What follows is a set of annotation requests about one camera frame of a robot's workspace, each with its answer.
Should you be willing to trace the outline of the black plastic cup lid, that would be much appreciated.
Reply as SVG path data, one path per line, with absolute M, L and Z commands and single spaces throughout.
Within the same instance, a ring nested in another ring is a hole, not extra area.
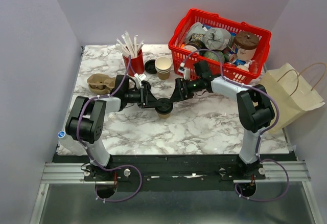
M 158 105 L 155 107 L 155 110 L 161 115 L 170 114 L 173 110 L 173 103 L 168 98 L 159 98 Z

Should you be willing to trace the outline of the brown paper coffee cup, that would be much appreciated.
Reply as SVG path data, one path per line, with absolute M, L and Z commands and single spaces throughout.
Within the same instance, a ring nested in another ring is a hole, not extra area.
M 158 114 L 158 116 L 159 116 L 160 118 L 162 118 L 162 119 L 167 119 L 167 118 L 170 116 L 171 113 L 166 113 L 166 114 L 157 113 L 157 114 Z

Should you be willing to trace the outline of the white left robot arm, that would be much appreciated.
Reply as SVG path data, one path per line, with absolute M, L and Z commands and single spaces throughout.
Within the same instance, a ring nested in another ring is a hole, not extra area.
M 111 155 L 101 142 L 105 114 L 122 111 L 128 103 L 140 108 L 163 107 L 162 99 L 157 99 L 149 85 L 129 88 L 130 77 L 117 75 L 114 89 L 109 95 L 87 98 L 78 96 L 65 125 L 65 132 L 78 141 L 89 156 L 90 163 L 97 166 L 96 175 L 103 181 L 113 176 L 110 165 Z

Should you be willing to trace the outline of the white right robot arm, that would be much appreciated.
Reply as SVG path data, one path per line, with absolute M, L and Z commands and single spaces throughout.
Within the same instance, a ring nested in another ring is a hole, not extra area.
M 194 68 L 197 79 L 175 79 L 175 88 L 170 102 L 177 103 L 191 99 L 195 92 L 202 90 L 224 95 L 237 102 L 239 120 L 244 128 L 244 134 L 242 148 L 237 156 L 235 173 L 239 178 L 246 179 L 259 166 L 261 136 L 275 117 L 266 89 L 262 85 L 243 85 L 219 74 L 213 75 L 207 61 L 195 63 Z

